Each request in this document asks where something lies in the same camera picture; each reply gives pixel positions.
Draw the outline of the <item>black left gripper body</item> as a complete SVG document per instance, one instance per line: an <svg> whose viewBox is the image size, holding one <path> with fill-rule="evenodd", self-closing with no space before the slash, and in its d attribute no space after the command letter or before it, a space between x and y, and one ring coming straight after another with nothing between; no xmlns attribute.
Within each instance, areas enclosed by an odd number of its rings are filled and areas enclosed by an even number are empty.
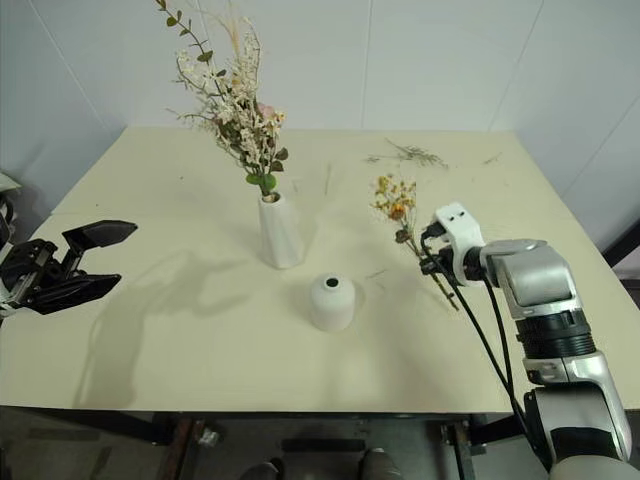
<svg viewBox="0 0 640 480"><path fill-rule="evenodd" d="M10 247L1 261L1 305L28 306L28 296L34 290L80 276L78 270L64 272L64 258L55 258L57 250L53 242L42 239Z"/></svg>

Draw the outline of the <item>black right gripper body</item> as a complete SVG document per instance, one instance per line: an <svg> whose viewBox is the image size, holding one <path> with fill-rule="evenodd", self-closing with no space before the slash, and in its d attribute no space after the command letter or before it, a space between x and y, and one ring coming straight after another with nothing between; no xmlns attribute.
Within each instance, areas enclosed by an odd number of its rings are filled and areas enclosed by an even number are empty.
<svg viewBox="0 0 640 480"><path fill-rule="evenodd" d="M436 255L441 273L452 283L457 282L457 278L453 268L454 252L451 246L440 248Z"/></svg>

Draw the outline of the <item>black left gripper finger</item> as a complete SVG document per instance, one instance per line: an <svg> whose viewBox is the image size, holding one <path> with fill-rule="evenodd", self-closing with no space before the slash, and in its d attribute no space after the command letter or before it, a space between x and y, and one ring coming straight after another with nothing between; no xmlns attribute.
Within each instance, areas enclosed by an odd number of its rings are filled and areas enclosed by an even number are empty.
<svg viewBox="0 0 640 480"><path fill-rule="evenodd" d="M87 274L68 278L34 290L28 296L28 308L42 315L73 308L103 298L121 279L119 274Z"/></svg>
<svg viewBox="0 0 640 480"><path fill-rule="evenodd" d="M69 246L62 261L64 272L76 271L86 251L121 243L137 229L135 223L128 221L100 220L63 232Z"/></svg>

